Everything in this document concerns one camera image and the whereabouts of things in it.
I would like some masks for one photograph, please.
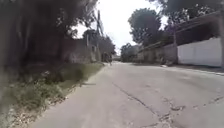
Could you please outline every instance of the sky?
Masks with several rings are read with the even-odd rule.
[[[128,19],[136,9],[140,8],[159,11],[154,4],[149,3],[147,0],[99,0],[97,9],[101,13],[104,33],[113,40],[118,54],[120,48],[126,43],[135,44],[130,35],[131,29]],[[165,21],[166,18],[162,18],[162,23],[165,23]],[[84,31],[85,27],[79,26],[79,33]]]

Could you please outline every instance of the asphalt road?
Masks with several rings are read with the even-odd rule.
[[[224,76],[116,63],[31,128],[223,128]]]

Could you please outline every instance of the grass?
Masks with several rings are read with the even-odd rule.
[[[25,74],[19,82],[11,85],[7,90],[7,97],[16,110],[12,127],[27,123],[32,116],[33,120],[46,110],[49,105],[62,102],[66,95],[77,85],[87,80],[99,71],[102,64],[63,64],[49,68],[41,67],[40,70]]]

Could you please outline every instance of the roadside vegetation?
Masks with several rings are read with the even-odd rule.
[[[66,96],[80,86],[91,75],[99,71],[103,64],[62,64],[54,67],[29,67],[29,71],[12,83],[4,95],[2,104],[7,104],[1,127],[27,127],[49,106],[66,99]]]

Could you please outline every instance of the wall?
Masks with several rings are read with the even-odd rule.
[[[177,62],[177,47],[175,44],[163,47],[164,57],[168,61]]]
[[[88,63],[91,61],[92,47],[87,47],[83,39],[67,39],[63,46],[63,58],[71,63]]]
[[[178,46],[178,59],[181,64],[222,66],[220,38]]]

